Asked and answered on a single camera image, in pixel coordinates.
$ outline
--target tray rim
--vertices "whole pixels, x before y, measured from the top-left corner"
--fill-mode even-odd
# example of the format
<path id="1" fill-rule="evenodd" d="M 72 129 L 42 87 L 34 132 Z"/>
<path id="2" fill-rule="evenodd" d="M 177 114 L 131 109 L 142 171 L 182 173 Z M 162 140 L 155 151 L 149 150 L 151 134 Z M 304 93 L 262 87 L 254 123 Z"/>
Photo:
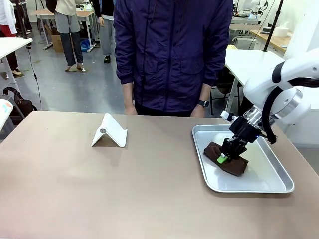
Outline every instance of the tray rim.
<path id="1" fill-rule="evenodd" d="M 267 142 L 263 138 L 260 138 L 260 140 L 262 140 L 265 143 L 265 145 L 268 147 L 268 149 L 273 153 L 273 155 L 276 157 L 278 163 L 280 164 L 280 166 L 282 167 L 282 169 L 284 170 L 286 175 L 289 177 L 289 179 L 290 179 L 290 181 L 292 183 L 292 187 L 291 187 L 290 190 L 287 190 L 287 191 L 238 191 L 238 190 L 225 191 L 225 190 L 216 189 L 213 186 L 211 186 L 208 183 L 208 181 L 207 181 L 204 165 L 203 165 L 203 162 L 201 160 L 200 152 L 199 152 L 197 141 L 196 141 L 196 138 L 195 138 L 194 130 L 195 130 L 195 128 L 197 128 L 199 126 L 227 126 L 227 127 L 230 127 L 230 124 L 199 124 L 199 125 L 195 125 L 193 127 L 192 131 L 191 131 L 192 135 L 193 135 L 193 140 L 194 140 L 196 152 L 197 152 L 198 160 L 199 160 L 199 163 L 200 163 L 200 167 L 201 167 L 201 170 L 202 170 L 202 173 L 203 173 L 203 177 L 204 177 L 205 183 L 211 190 L 213 190 L 215 192 L 218 192 L 218 193 L 261 193 L 261 194 L 287 194 L 287 193 L 292 193 L 294 191 L 294 189 L 295 189 L 294 181 L 292 180 L 292 178 L 290 177 L 289 173 L 286 171 L 284 166 L 281 164 L 280 160 L 277 158 L 277 156 L 275 155 L 275 153 L 273 152 L 271 147 L 267 144 Z"/>

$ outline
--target concrete floor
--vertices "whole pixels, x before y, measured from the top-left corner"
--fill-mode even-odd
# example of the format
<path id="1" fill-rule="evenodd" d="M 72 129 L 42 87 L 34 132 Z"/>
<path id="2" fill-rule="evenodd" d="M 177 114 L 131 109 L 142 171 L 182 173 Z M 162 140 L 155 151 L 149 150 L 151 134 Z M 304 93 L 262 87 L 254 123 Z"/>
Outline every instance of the concrete floor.
<path id="1" fill-rule="evenodd" d="M 32 64 L 38 78 L 42 110 L 69 111 L 89 113 L 123 114 L 123 93 L 120 80 L 116 76 L 116 63 L 104 64 L 101 48 L 95 48 L 90 53 L 83 53 L 84 66 L 87 73 L 65 72 L 66 60 L 63 53 L 55 53 L 53 48 L 43 51 L 45 44 L 34 27 L 33 43 L 30 50 Z M 30 58 L 24 47 L 17 51 L 19 69 L 24 77 L 17 78 L 22 95 L 32 100 L 40 109 L 40 100 L 36 81 L 33 76 Z M 8 80 L 0 79 L 0 90 L 10 86 Z M 221 97 L 218 90 L 213 91 L 214 97 Z M 220 117 L 225 108 L 226 100 L 214 100 L 214 115 L 207 108 L 206 117 Z M 234 101 L 232 112 L 237 113 L 237 101 Z M 316 173 L 319 173 L 319 149 L 298 148 Z"/>

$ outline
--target black jacket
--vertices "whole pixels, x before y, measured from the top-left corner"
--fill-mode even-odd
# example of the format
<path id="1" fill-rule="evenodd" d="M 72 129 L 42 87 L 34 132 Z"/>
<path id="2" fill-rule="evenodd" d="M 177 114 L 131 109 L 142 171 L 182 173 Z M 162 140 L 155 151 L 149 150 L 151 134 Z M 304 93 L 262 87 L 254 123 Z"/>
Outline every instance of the black jacket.
<path id="1" fill-rule="evenodd" d="M 55 13 L 56 5 L 58 0 L 45 0 L 46 7 L 49 9 L 50 12 Z"/>
<path id="2" fill-rule="evenodd" d="M 100 0 L 92 0 L 92 3 L 97 17 L 101 17 L 101 15 L 113 16 L 113 0 L 102 0 L 102 9 L 100 8 Z"/>

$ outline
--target white pillar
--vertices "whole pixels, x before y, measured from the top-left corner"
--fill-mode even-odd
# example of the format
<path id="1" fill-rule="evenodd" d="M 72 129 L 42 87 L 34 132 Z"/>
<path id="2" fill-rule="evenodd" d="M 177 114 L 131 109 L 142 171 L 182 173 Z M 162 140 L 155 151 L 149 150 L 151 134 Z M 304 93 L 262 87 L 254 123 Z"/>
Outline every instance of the white pillar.
<path id="1" fill-rule="evenodd" d="M 319 0 L 312 0 L 300 18 L 286 50 L 285 59 L 319 47 Z"/>

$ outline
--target silver tray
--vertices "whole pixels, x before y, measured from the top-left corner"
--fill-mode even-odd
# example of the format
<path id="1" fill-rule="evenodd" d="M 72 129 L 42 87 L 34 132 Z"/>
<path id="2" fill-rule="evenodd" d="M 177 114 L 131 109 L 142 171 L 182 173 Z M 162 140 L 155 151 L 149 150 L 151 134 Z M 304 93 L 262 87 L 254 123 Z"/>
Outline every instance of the silver tray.
<path id="1" fill-rule="evenodd" d="M 210 142 L 223 144 L 233 133 L 228 125 L 198 125 L 192 130 L 203 176 L 208 187 L 221 193 L 290 193 L 294 183 L 262 137 L 247 144 L 241 156 L 249 161 L 245 173 L 236 177 L 221 170 L 204 149 Z"/>

